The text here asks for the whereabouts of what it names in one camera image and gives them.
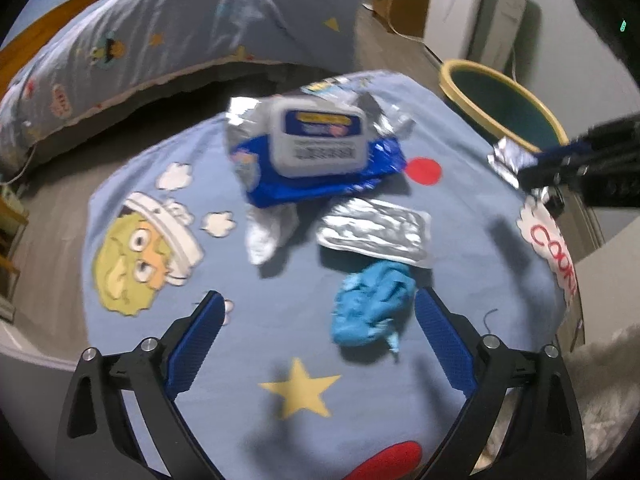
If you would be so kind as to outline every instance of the white cloud print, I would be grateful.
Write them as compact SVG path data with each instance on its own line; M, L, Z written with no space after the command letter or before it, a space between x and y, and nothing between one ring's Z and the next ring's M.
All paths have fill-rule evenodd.
M204 231L215 238L223 238L229 234L229 231L236 227L236 222L232 219L231 211L222 213L208 213L202 219L202 227Z
M172 162L166 171L158 177L156 187L167 191L175 191L187 187L193 177L191 176L191 165Z

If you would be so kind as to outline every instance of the gray floor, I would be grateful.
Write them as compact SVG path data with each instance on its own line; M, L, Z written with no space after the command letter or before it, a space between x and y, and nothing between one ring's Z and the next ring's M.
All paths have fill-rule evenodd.
M438 70L421 43L387 34L364 9L357 25L358 68L402 72L438 91ZM30 176L23 201L30 224L15 251L15 325L44 353L75 360L87 346L80 258L87 203L95 188L145 148L221 111L247 81L216 84L141 108ZM267 82L255 94L272 93Z

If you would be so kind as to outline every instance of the cable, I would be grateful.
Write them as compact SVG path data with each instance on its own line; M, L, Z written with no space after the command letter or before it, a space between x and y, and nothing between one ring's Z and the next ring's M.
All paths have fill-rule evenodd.
M393 26L393 23L391 23L391 16L389 15L389 9L391 9L391 3L393 2L393 0L389 0L386 3L386 22L389 24L389 28L396 33L398 36L401 36L402 38L407 38L408 40L411 41L416 41L417 43L422 43L422 38L417 38L415 36L408 36L406 34L401 34L400 32L398 32L396 30L396 28Z
M18 173L16 176L14 176L11 180L7 181L7 182L0 182L0 186L8 186L9 184L13 184L16 180L18 180L21 176L24 175L24 172L27 171L27 168L29 167L29 164L31 162L31 159L33 158L33 154L36 152L36 146L38 145L38 143L36 142L33 147L31 148L31 153L29 154L29 158L27 159L27 161L24 163L24 166L22 167L22 169L20 170L20 173Z
M511 79L514 82L518 82L516 79L516 46L515 44L511 47Z

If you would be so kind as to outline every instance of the teal bucket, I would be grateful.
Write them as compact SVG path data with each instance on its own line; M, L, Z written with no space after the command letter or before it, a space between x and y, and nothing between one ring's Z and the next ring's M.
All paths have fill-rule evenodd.
M490 144L510 137L530 152L567 144L556 117L523 86L472 61L442 65L440 88L445 101Z

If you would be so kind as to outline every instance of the blue gripper pad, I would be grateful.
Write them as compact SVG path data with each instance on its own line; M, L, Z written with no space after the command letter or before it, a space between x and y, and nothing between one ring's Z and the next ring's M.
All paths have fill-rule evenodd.
M462 391L467 399L471 397L478 387L473 357L440 306L423 288L415 295L415 317L449 384Z
M169 399L175 400L180 392L191 388L224 320L225 300L222 295L213 294L167 361L164 391Z

